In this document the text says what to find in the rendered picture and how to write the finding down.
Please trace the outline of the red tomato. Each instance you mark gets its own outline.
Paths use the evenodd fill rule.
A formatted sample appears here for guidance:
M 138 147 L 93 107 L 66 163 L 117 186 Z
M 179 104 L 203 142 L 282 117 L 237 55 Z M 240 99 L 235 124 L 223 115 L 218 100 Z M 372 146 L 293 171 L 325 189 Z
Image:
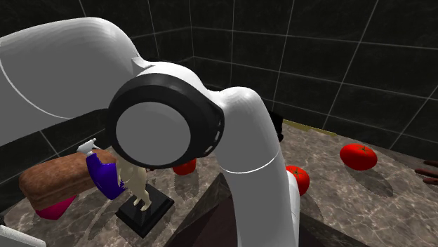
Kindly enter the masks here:
M 188 175 L 196 169 L 197 159 L 193 159 L 179 166 L 173 167 L 173 172 L 177 175 Z
M 297 166 L 287 166 L 286 170 L 295 177 L 299 194 L 304 195 L 310 186 L 310 177 L 307 172 Z
M 356 171 L 373 168 L 378 162 L 378 157 L 371 148 L 357 143 L 345 145 L 340 150 L 340 158 L 346 166 Z

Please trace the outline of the purple spray bottle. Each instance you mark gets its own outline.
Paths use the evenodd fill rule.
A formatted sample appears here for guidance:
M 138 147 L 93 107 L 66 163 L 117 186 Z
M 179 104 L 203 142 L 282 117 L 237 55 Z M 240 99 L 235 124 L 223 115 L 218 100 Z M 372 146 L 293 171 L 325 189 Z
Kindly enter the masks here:
M 99 149 L 95 145 L 96 139 L 90 139 L 79 145 L 78 152 L 86 155 L 86 165 L 88 173 L 95 186 L 110 200 L 117 198 L 126 190 L 124 181 L 120 180 L 117 174 L 117 165 L 115 161 L 102 163 L 93 148 Z

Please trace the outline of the cream figure on black base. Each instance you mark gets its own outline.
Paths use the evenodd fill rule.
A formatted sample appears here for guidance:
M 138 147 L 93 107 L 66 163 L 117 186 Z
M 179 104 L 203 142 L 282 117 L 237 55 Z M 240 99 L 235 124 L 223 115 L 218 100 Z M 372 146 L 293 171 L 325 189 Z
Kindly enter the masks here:
M 116 216 L 140 237 L 145 238 L 174 204 L 174 200 L 147 183 L 147 170 L 127 161 L 116 164 L 119 184 L 132 193 Z

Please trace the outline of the dark brown pronged object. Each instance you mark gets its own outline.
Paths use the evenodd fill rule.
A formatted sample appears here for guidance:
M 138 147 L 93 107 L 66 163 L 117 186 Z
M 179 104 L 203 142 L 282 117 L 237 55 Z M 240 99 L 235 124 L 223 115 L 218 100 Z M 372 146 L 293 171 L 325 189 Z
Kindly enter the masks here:
M 423 163 L 438 168 L 438 161 L 426 160 Z M 426 176 L 426 178 L 423 178 L 423 182 L 425 184 L 438 186 L 438 172 L 430 171 L 424 168 L 416 168 L 414 171 L 417 174 Z

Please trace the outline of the pink bowl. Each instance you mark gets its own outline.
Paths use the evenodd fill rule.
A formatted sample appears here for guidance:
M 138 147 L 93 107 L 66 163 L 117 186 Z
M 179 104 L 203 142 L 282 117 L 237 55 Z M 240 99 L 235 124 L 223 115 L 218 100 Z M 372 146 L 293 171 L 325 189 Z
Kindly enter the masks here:
M 77 196 L 72 196 L 68 199 L 65 199 L 64 201 L 53 204 L 52 206 L 49 206 L 48 208 L 40 211 L 35 210 L 35 213 L 43 219 L 58 220 L 69 208 L 69 206 L 72 204 L 73 200 L 76 199 L 76 197 Z

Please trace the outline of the brown bread loaf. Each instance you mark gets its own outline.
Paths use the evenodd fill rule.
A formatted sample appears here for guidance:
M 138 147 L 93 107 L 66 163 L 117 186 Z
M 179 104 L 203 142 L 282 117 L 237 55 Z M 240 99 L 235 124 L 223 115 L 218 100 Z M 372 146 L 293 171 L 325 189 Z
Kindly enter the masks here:
M 37 164 L 19 177 L 19 188 L 37 211 L 93 187 L 86 155 L 81 152 Z

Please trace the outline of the white box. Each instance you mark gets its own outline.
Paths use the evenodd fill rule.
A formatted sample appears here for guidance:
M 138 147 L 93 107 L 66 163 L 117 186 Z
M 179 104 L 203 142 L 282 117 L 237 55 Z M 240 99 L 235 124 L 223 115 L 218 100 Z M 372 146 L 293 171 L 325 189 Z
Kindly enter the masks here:
M 0 225 L 0 247 L 47 247 L 46 242 Z

